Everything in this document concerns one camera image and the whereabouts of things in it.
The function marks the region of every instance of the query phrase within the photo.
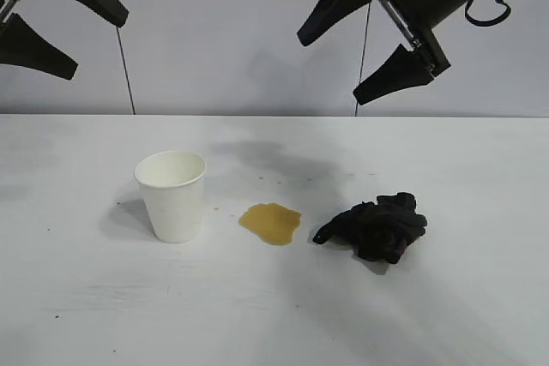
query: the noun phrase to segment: white wall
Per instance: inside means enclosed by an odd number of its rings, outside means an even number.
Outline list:
[[[310,48],[317,0],[124,0],[139,113],[350,115],[365,12]]]
[[[72,81],[0,65],[2,113],[131,113],[115,28],[74,0],[22,0],[14,10],[75,59]]]
[[[122,0],[130,9],[122,41],[137,113],[352,115],[365,9],[304,48],[296,32],[316,1]],[[473,27],[456,12],[436,28],[452,68],[359,113],[549,116],[549,3],[508,2],[513,14],[494,28]],[[493,0],[479,0],[473,13],[499,11]],[[1,112],[130,112],[111,25],[72,0],[24,0],[19,12],[80,66],[73,81],[0,66]],[[402,41],[374,3],[364,75]]]

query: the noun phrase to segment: brown liquid puddle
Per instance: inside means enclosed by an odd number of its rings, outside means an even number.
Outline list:
[[[277,203],[259,204],[250,207],[238,222],[265,243],[283,246],[292,242],[293,232],[301,223],[301,213]]]

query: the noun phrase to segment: cup rim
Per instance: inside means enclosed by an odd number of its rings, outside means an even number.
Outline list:
[[[203,170],[202,170],[202,173],[200,175],[198,175],[197,177],[194,177],[192,178],[191,180],[188,180],[186,182],[183,182],[183,183],[180,183],[180,184],[172,184],[172,185],[169,185],[169,186],[159,186],[157,184],[148,184],[148,183],[144,183],[142,182],[141,180],[139,180],[137,178],[137,169],[139,168],[139,166],[141,166],[144,162],[146,162],[147,160],[150,160],[152,158],[155,158],[157,156],[160,156],[162,154],[167,154],[167,153],[182,153],[182,154],[192,154],[194,156],[197,156],[201,161],[202,163],[204,164],[204,167],[203,167]],[[185,151],[185,150],[165,150],[164,152],[158,152],[158,153],[155,153],[155,154],[151,154],[150,156],[147,156],[145,159],[143,159],[141,162],[139,162],[136,166],[136,168],[134,169],[134,179],[141,185],[143,186],[147,186],[148,188],[153,188],[153,189],[175,189],[175,188],[181,188],[183,186],[187,186],[189,184],[193,184],[194,182],[196,182],[197,180],[200,180],[205,174],[206,174],[206,170],[207,170],[207,165],[206,165],[206,160],[199,154],[196,154],[194,152],[189,152],[189,151]]]

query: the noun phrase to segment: white paper cup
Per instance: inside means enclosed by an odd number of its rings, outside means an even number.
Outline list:
[[[137,165],[134,176],[162,242],[187,242],[202,227],[205,172],[203,158],[179,151],[157,153]]]

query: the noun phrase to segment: table surface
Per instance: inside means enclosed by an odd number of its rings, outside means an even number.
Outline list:
[[[173,148],[208,161],[176,245],[132,178]],[[549,364],[548,159],[543,119],[0,116],[0,363]],[[311,243],[403,190],[429,225],[398,265]],[[271,201],[288,246],[238,225]]]

